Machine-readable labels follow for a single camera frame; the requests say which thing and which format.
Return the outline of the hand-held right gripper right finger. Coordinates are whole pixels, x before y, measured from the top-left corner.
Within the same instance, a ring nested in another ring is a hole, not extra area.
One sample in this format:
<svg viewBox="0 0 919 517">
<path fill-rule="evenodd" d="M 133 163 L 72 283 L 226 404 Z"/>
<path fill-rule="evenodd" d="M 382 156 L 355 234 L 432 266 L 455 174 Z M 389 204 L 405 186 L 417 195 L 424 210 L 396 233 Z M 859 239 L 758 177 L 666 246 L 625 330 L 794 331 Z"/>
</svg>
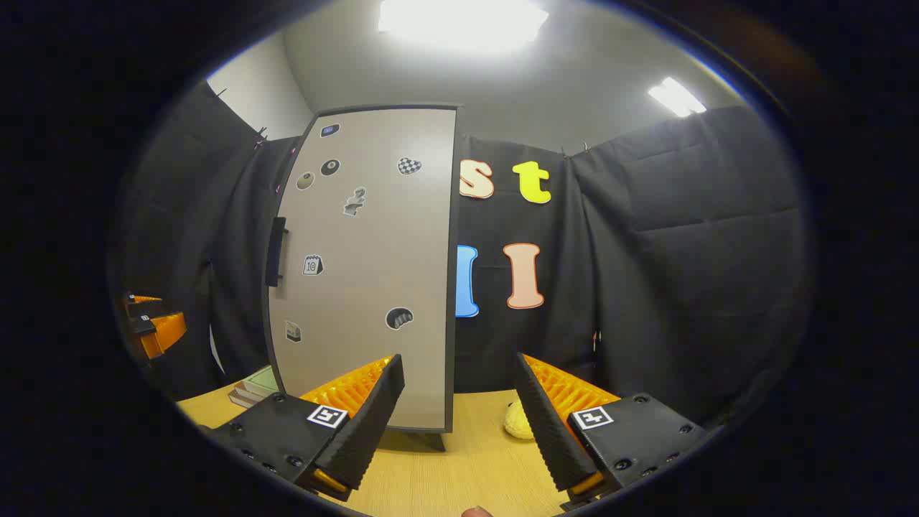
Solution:
<svg viewBox="0 0 919 517">
<path fill-rule="evenodd" d="M 565 511 L 667 471 L 709 438 L 649 393 L 613 395 L 525 354 L 514 386 Z"/>
</svg>

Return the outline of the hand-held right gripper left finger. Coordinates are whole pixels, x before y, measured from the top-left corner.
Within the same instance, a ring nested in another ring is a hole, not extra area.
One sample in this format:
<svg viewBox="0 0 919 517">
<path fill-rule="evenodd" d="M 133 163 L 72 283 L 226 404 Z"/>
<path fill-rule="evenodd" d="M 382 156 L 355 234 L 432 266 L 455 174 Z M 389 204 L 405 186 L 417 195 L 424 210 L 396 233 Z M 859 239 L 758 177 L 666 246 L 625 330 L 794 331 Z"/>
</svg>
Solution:
<svg viewBox="0 0 919 517">
<path fill-rule="evenodd" d="M 207 428 L 207 438 L 303 490 L 346 501 L 370 467 L 404 386 L 403 357 L 394 354 L 301 396 L 270 393 Z"/>
</svg>

